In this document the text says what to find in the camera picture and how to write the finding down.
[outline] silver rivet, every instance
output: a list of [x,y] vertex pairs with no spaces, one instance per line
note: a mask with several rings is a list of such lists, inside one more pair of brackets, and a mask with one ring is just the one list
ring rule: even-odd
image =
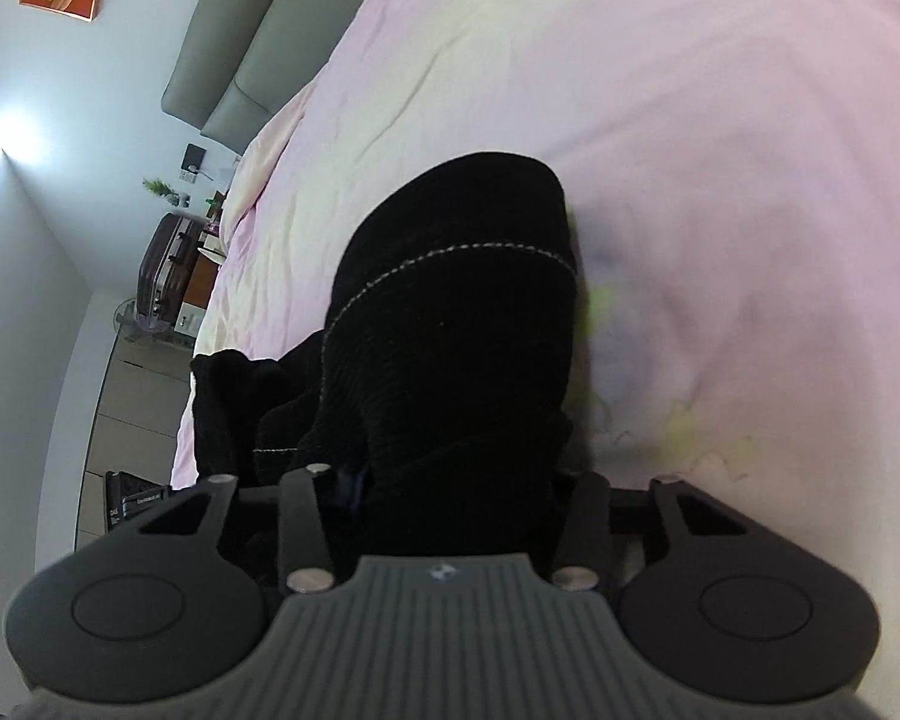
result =
[[430,566],[430,576],[437,581],[448,581],[457,576],[458,570],[456,566],[450,565],[448,562],[438,563]]
[[581,592],[594,589],[600,584],[600,577],[592,568],[582,565],[567,565],[554,571],[550,581],[561,590]]
[[298,568],[287,577],[287,586],[302,594],[325,592],[333,586],[336,578],[322,568]]

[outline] white stitched seam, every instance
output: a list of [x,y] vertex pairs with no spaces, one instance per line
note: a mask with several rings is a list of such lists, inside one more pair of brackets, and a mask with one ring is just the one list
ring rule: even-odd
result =
[[333,332],[333,329],[337,326],[337,322],[339,322],[343,315],[351,308],[351,306],[356,303],[360,298],[366,295],[370,290],[379,285],[382,281],[390,278],[393,275],[399,274],[400,271],[405,271],[408,268],[411,268],[414,265],[418,265],[424,260],[429,260],[434,257],[439,257],[440,255],[450,254],[454,251],[466,251],[466,250],[480,250],[481,248],[499,248],[500,250],[510,250],[510,251],[522,251],[527,254],[539,254],[543,257],[547,257],[550,260],[553,260],[557,264],[564,267],[569,271],[569,274],[573,276],[576,280],[577,272],[574,271],[573,266],[571,266],[566,260],[564,260],[559,255],[554,254],[552,251],[543,250],[543,248],[532,247],[529,244],[511,244],[510,242],[488,242],[487,244],[458,244],[453,245],[453,247],[447,248],[435,248],[432,251],[428,251],[426,254],[422,254],[419,257],[413,257],[412,260],[404,260],[400,263],[396,268],[391,268],[385,274],[381,274],[377,276],[372,281],[368,281],[367,284],[364,285],[364,288],[360,290],[359,293],[353,295],[350,300],[346,301],[346,305],[343,306],[341,312],[337,314],[336,319],[330,323],[330,326],[327,328],[326,332],[323,334],[323,347],[326,348],[327,338],[330,338],[330,334]]

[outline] bed sheet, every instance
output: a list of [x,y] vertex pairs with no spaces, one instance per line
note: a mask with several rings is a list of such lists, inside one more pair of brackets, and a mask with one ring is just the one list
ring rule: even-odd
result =
[[861,693],[900,720],[900,0],[367,0],[307,94],[228,209],[197,351],[279,357],[392,191],[538,157],[583,266],[568,451],[855,576],[883,627]]

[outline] gray ribbed cover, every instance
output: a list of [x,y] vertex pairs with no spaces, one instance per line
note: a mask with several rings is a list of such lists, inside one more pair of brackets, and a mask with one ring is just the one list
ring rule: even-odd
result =
[[14,717],[876,720],[850,690],[789,707],[694,693],[640,659],[601,597],[555,589],[524,556],[370,557],[344,586],[285,601],[243,664],[189,695],[95,707],[37,691]]

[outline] bed headboard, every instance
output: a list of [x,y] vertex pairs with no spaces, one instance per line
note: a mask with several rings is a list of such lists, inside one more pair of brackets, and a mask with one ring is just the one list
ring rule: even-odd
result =
[[364,0],[199,0],[166,113],[237,153],[324,65]]

